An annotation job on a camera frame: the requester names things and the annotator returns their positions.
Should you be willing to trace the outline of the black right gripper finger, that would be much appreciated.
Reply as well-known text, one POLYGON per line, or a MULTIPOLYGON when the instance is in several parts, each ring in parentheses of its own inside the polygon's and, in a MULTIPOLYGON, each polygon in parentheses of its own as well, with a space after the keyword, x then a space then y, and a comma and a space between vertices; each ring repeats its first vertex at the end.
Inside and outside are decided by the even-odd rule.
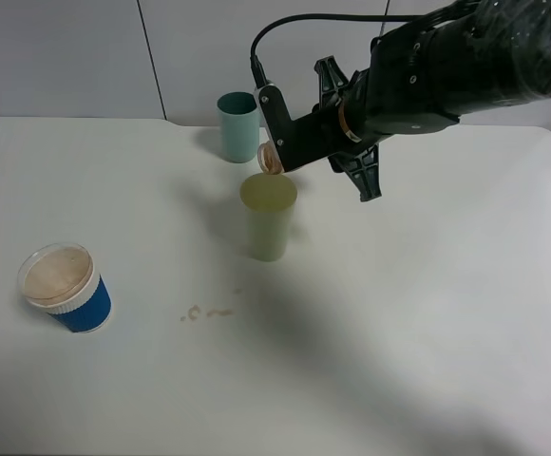
POLYGON ((367 145, 332 145, 333 154, 328 157, 332 171, 345 174, 359 192, 361 202, 375 200, 382 196, 379 180, 379 143, 367 145))
POLYGON ((319 89, 318 103, 313 106, 313 113, 329 106, 339 107, 350 88, 348 77, 333 56, 318 60, 313 69, 318 77, 319 89))

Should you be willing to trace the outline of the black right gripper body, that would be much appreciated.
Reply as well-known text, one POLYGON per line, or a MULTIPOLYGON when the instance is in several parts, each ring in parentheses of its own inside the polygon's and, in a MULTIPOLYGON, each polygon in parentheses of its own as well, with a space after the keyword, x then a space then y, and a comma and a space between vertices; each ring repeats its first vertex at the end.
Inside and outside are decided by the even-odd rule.
POLYGON ((365 126, 365 99, 368 72, 356 71, 344 102, 313 111, 294 120, 295 138, 302 166, 328 158, 335 142, 367 145, 380 142, 378 133, 365 126))

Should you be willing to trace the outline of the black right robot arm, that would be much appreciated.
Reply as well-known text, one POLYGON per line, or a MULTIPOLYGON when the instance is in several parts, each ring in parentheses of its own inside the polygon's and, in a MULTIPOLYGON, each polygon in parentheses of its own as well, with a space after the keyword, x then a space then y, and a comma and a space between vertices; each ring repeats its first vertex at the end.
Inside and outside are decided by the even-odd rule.
POLYGON ((320 125, 300 129, 279 157, 292 171, 328 159, 363 201, 381 194, 379 145, 456 125, 464 115, 551 98, 551 1, 481 1, 441 9, 370 50, 320 125))

